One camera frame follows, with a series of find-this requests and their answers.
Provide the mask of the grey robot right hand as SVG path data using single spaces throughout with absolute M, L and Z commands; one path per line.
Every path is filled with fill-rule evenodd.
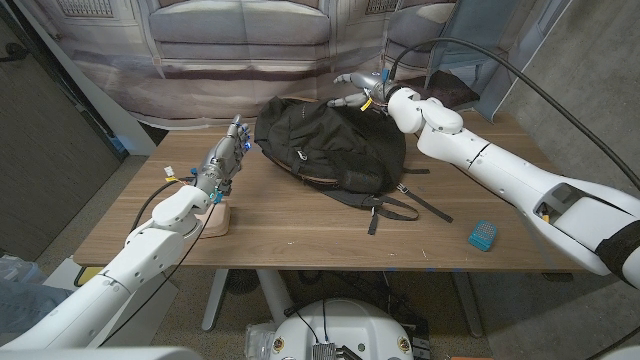
M 335 84 L 350 83 L 360 90 L 359 93 L 342 98 L 328 100 L 329 107 L 362 107 L 369 100 L 386 104 L 387 93 L 391 89 L 389 82 L 384 82 L 380 75 L 352 72 L 341 74 L 334 79 Z

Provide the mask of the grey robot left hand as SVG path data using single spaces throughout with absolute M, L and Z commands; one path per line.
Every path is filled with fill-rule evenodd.
M 241 170 L 241 161 L 251 148 L 251 129 L 237 114 L 226 135 L 210 149 L 198 168 L 194 186 L 207 193 L 214 203 L 231 192 L 232 178 Z

